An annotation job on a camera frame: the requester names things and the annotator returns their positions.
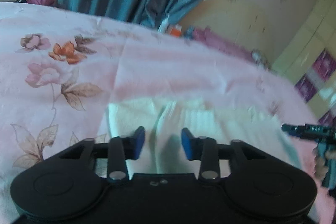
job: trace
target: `bed sheet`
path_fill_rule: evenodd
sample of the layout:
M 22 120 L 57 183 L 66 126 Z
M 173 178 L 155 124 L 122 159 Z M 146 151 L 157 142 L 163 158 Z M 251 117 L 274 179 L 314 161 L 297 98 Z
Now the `bed sheet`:
M 52 7 L 1 3 L 0 11 L 0 223 L 17 217 L 9 187 L 24 168 L 83 138 L 109 138 L 101 126 L 109 102 L 202 98 L 317 122 L 287 80 L 198 42 Z M 313 176 L 315 144 L 292 141 Z M 335 202 L 325 188 L 315 205 L 330 224 Z

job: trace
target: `purple square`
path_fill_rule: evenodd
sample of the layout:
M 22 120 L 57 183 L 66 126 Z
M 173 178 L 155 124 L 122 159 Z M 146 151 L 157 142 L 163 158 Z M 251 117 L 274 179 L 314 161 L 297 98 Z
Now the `purple square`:
M 324 49 L 316 59 L 312 68 L 324 81 L 327 81 L 336 70 L 336 61 L 331 54 Z
M 319 119 L 319 124 L 331 127 L 333 125 L 334 118 L 334 115 L 331 113 L 330 110 L 328 110 L 327 113 L 324 114 L 321 119 Z
M 296 83 L 295 88 L 301 94 L 305 102 L 308 102 L 317 92 L 317 89 L 307 78 L 306 74 Z

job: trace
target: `flower stem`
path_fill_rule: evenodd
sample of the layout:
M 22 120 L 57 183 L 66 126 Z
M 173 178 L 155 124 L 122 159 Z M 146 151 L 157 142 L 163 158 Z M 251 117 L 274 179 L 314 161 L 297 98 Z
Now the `flower stem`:
M 55 118 L 56 118 L 57 109 L 55 108 L 55 102 L 56 102 L 57 98 L 59 97 L 59 95 L 58 95 L 58 97 L 55 99 L 54 86 L 53 86 L 52 83 L 50 83 L 50 86 L 51 86 L 51 90 L 52 90 L 52 107 L 51 107 L 51 110 L 54 110 L 54 111 L 55 111 L 55 112 L 54 112 L 54 116 L 53 116 L 53 118 L 52 118 L 52 120 L 51 120 L 51 123 L 50 123 L 50 125 L 49 125 L 49 126 L 51 127 L 51 125 L 53 124 L 53 122 L 54 122 L 54 120 L 55 120 Z

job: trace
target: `headboard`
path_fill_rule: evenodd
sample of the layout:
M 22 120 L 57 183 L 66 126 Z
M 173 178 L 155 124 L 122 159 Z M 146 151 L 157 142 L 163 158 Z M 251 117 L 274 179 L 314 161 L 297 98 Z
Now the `headboard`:
M 189 26 L 209 26 L 223 38 L 244 46 L 259 49 L 273 62 L 272 32 L 268 18 L 260 7 L 244 0 L 203 0 L 180 22 L 184 32 Z

